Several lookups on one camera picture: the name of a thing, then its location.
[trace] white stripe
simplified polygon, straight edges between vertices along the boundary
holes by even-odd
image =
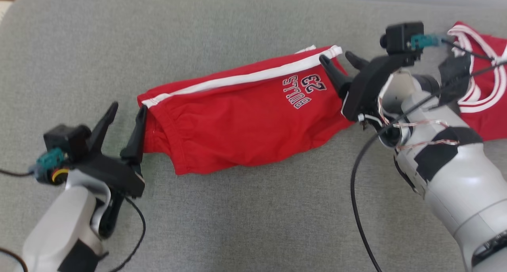
[[[480,99],[480,94],[482,93],[482,91],[480,91],[480,88],[476,85],[476,83],[474,83],[474,85],[472,85],[474,90],[472,91],[470,97],[467,99],[467,102],[476,102],[478,101],[478,99]]]
[[[310,51],[310,50],[315,50],[317,49],[317,47],[315,46],[315,44],[313,44],[312,46],[308,46],[307,48],[304,48],[302,50],[299,50],[298,52],[296,52],[295,54],[298,54],[298,53],[301,53],[301,52],[307,52],[307,51]]]
[[[489,57],[497,58],[498,54],[491,48],[489,44],[480,37],[476,32],[474,32],[471,28],[466,27],[465,25],[457,25],[453,27],[451,30],[449,30],[448,34],[459,34],[460,32],[464,32],[466,34],[469,34],[471,37],[473,37],[477,43],[483,48],[484,52]],[[495,76],[495,84],[493,91],[487,97],[486,99],[482,99],[481,101],[476,102],[468,102],[468,101],[461,101],[460,109],[463,113],[476,113],[480,111],[484,111],[487,108],[492,107],[495,105],[500,99],[502,98],[503,94],[505,93],[505,90],[507,88],[507,75],[505,73],[505,67],[501,66],[499,68],[495,68],[493,70],[494,76]]]
[[[505,49],[503,50],[502,57],[499,57],[496,59],[496,63],[502,63],[507,60],[507,46],[505,46]]]
[[[158,95],[157,97],[146,99],[142,101],[144,105],[146,105],[148,108],[151,108],[153,106],[156,106],[161,101],[172,97],[174,95],[185,95],[195,92],[201,92],[206,91],[214,88],[224,87],[224,86],[233,86],[238,84],[244,84],[244,83],[251,83],[251,82],[257,82],[262,81],[266,79],[272,79],[275,77],[285,76],[293,73],[297,73],[303,70],[307,70],[310,68],[313,68],[315,66],[320,65],[319,57],[324,54],[325,56],[329,57],[330,59],[337,57],[338,55],[342,54],[342,48],[337,47],[333,45],[330,49],[323,51],[321,53],[312,55],[311,57],[306,57],[305,59],[301,59],[299,61],[289,63],[280,67],[276,68],[270,68],[267,70],[262,70],[259,72],[246,74],[246,75],[237,75],[237,76],[230,76],[230,77],[224,77],[220,79],[213,79],[209,81],[205,81],[203,83],[199,83],[193,86],[189,86],[187,88],[183,88],[181,90],[172,92],[172,93],[162,93]]]
[[[465,41],[465,45],[469,46],[469,48],[466,48],[467,50],[471,50],[471,43],[468,40],[467,36],[464,35],[464,34],[468,34],[471,37],[473,37],[474,40],[477,41],[477,43],[480,45],[480,47],[484,50],[484,52],[486,53],[487,56],[489,56],[489,57],[497,57],[496,52],[491,48],[491,46],[488,43],[486,43],[486,41],[484,41],[482,39],[482,37],[480,37],[480,35],[477,34],[471,28],[466,27],[465,25],[457,25],[457,26],[453,27],[449,32],[451,32],[452,30],[458,31],[458,34],[460,34],[458,36],[458,39],[459,40],[463,39],[463,41]],[[472,101],[470,101],[470,102],[469,101],[463,101],[463,102],[461,102],[459,104],[461,106],[480,106],[480,105],[485,104],[485,103],[487,103],[489,101],[492,101],[494,99],[494,97],[496,97],[496,95],[498,95],[498,91],[499,91],[499,89],[502,86],[502,81],[499,81],[499,79],[498,79],[498,70],[494,69],[493,73],[494,73],[494,76],[495,76],[494,86],[493,86],[492,92],[490,93],[490,95],[487,98],[482,99],[480,101],[475,101],[475,102],[472,102]]]

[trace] black mount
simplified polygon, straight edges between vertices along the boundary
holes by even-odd
[[[101,151],[109,125],[114,121],[117,111],[118,102],[113,102],[92,131],[87,126],[69,127],[61,124],[44,135],[48,151],[60,148],[65,154],[66,160],[62,167],[79,169],[105,182],[111,190],[111,201],[99,225],[99,234],[104,238],[111,236],[114,231],[124,198],[141,197],[145,189],[141,162],[147,107],[143,106],[139,110],[134,131],[127,146],[121,150],[120,158],[105,156]]]
[[[377,97],[389,76],[401,67],[413,66],[420,60],[422,49],[411,47],[411,37],[424,34],[422,22],[390,25],[380,39],[388,55],[375,57],[370,62],[346,52],[345,57],[360,73],[347,77],[329,59],[322,55],[320,62],[333,83],[338,96],[343,100],[342,114],[353,122],[359,114],[378,116]]]

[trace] cable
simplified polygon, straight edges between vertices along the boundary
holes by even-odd
[[[420,122],[399,122],[397,124],[394,125],[394,127],[396,128],[402,128],[402,127],[415,127],[415,126],[419,126],[421,124],[440,124],[441,126],[445,127],[445,128],[448,128],[449,125],[447,124],[447,122],[443,121],[443,120],[438,120],[438,119],[426,119],[426,120],[422,120]]]
[[[382,121],[381,121],[379,118],[377,118],[377,117],[375,117],[375,116],[373,116],[373,115],[359,114],[359,115],[357,116],[357,121],[358,121],[358,122],[362,122],[362,121],[364,121],[365,119],[369,119],[369,120],[373,120],[373,121],[377,122],[377,123],[379,124],[379,126],[380,126],[380,127],[384,126],[384,124],[382,123]]]
[[[11,256],[12,258],[16,259],[16,261],[19,262],[19,264],[21,265],[21,267],[23,267],[23,272],[29,272],[27,264],[25,263],[25,261],[23,260],[23,258],[21,258],[20,256],[18,256],[18,254],[14,253],[14,252],[12,252],[10,250],[7,250],[5,248],[0,248],[0,253],[7,254],[7,255]]]
[[[442,39],[441,41],[442,41],[442,43],[448,44],[448,45],[450,45],[450,46],[452,46],[452,47],[456,47],[457,49],[459,49],[459,50],[461,50],[461,51],[464,51],[464,52],[466,52],[466,53],[468,53],[468,54],[470,54],[470,55],[473,55],[474,57],[477,57],[477,58],[480,58],[480,59],[489,60],[489,61],[494,61],[494,60],[495,60],[495,59],[494,59],[494,58],[492,58],[492,57],[487,57],[487,56],[484,56],[484,55],[478,54],[478,53],[476,53],[476,52],[473,52],[473,51],[470,51],[470,50],[466,50],[466,49],[464,49],[463,47],[461,47],[461,46],[459,46],[459,45],[454,44],[454,42],[452,42],[452,41],[448,41],[448,40],[445,40],[445,39]]]
[[[436,145],[436,144],[458,145],[459,141],[449,140],[449,139],[437,140],[437,141],[423,141],[423,142],[418,142],[416,144],[411,144],[411,145],[407,145],[407,146],[397,146],[396,149],[405,150],[405,149],[409,149],[409,148],[413,148],[413,147],[417,147],[417,146],[421,146],[421,145]]]
[[[2,173],[4,175],[8,175],[8,176],[13,176],[13,177],[28,177],[30,175],[33,175],[32,171],[27,172],[27,173],[16,173],[16,172],[7,171],[4,169],[0,169],[0,173]]]
[[[502,66],[502,65],[505,65],[505,64],[507,64],[507,61],[499,63],[499,64],[497,64],[495,66],[491,66],[491,67],[488,67],[488,68],[484,68],[482,70],[478,70],[478,71],[470,74],[469,77],[474,77],[474,76],[483,74],[485,72],[488,72],[489,70],[495,69],[496,67],[499,67],[499,66]],[[375,135],[373,135],[366,142],[366,144],[364,144],[363,148],[361,149],[361,151],[359,152],[359,154],[357,155],[357,157],[355,159],[354,167],[352,169],[352,173],[350,174],[350,198],[351,198],[351,201],[352,201],[352,208],[353,208],[353,211],[354,211],[355,222],[356,222],[356,225],[357,225],[357,229],[359,230],[359,234],[361,235],[362,243],[364,244],[364,248],[366,248],[366,252],[368,253],[368,255],[369,255],[369,257],[370,257],[370,259],[371,259],[371,261],[373,263],[373,266],[375,266],[375,269],[377,270],[377,272],[382,272],[382,269],[380,269],[380,266],[378,265],[378,263],[377,263],[377,261],[375,259],[375,256],[373,256],[373,252],[372,252],[372,250],[370,248],[370,245],[368,244],[368,240],[366,239],[366,236],[365,236],[364,231],[362,229],[361,221],[360,221],[360,218],[359,218],[359,212],[357,211],[357,202],[356,202],[356,199],[355,199],[355,175],[357,173],[357,169],[359,168],[359,164],[360,164],[360,162],[362,160],[362,157],[366,154],[366,151],[368,151],[368,149],[371,147],[371,145],[373,144],[373,142],[375,142],[375,140],[377,139],[377,137],[379,137],[380,135],[384,134],[390,128],[394,127],[394,125],[397,124],[400,120],[406,118],[409,114],[411,114],[413,111],[417,110],[419,107],[421,107],[424,104],[426,104],[427,102],[429,102],[434,97],[440,95],[442,92],[447,91],[447,90],[449,90],[449,89],[451,89],[453,87],[454,87],[454,84],[448,84],[447,86],[445,86],[443,88],[440,88],[440,90],[438,90],[435,93],[433,93],[433,94],[429,95],[428,97],[424,98],[422,101],[418,102],[417,104],[415,104],[414,106],[412,106],[411,108],[409,108],[402,115],[400,115],[399,117],[397,117],[396,119],[394,119],[393,121],[391,121],[390,124],[388,124],[387,126],[385,126],[384,128],[382,128],[380,131],[378,131]]]
[[[139,207],[137,207],[137,205],[135,205],[134,202],[130,198],[125,197],[125,201],[127,201],[137,211],[137,213],[139,214],[139,218],[141,218],[141,222],[143,222],[143,233],[141,234],[141,237],[139,238],[139,241],[137,242],[137,245],[134,247],[134,250],[127,257],[127,259],[125,259],[125,261],[123,261],[122,264],[120,264],[118,267],[114,268],[110,272],[118,272],[121,269],[123,269],[123,267],[125,267],[125,265],[132,259],[132,256],[134,256],[134,254],[137,252],[137,249],[139,248],[139,246],[141,246],[141,242],[143,242],[143,239],[145,238],[145,234],[146,234],[145,216],[143,216],[143,213],[141,212],[141,210],[139,209]]]

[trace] red basketball jersey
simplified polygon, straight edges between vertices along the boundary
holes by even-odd
[[[507,40],[480,34],[469,25],[458,21],[447,34],[456,37],[462,48],[492,57],[494,61],[471,57],[470,72],[491,67],[507,59]],[[463,51],[453,49],[456,56]],[[467,94],[458,101],[461,118],[486,140],[507,138],[507,75],[505,67],[470,79]]]
[[[180,175],[278,162],[321,146],[352,124],[318,59],[341,53],[310,47],[139,95],[149,108],[145,152],[166,153]]]

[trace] gray fabric surface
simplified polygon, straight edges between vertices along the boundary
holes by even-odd
[[[44,151],[46,130],[93,126],[114,100],[120,107],[105,153],[118,154],[134,126],[136,95],[163,83],[312,44],[371,58],[384,54],[378,41],[386,25],[400,21],[422,20],[429,33],[461,19],[506,37],[504,13],[340,0],[18,0],[0,25],[0,167],[25,170]],[[445,55],[425,50],[414,72],[436,75]],[[177,177],[167,156],[147,155],[147,187],[136,201],[147,234],[125,271],[372,271],[349,195],[353,160],[371,134],[354,125],[284,162],[207,176]],[[506,140],[486,144],[504,175],[506,149]],[[0,181],[0,246],[21,252],[61,188]],[[385,271],[463,271],[458,246],[398,176],[389,150],[375,144],[356,187]],[[98,271],[120,263],[140,233],[125,204]],[[0,259],[1,267],[11,263]]]

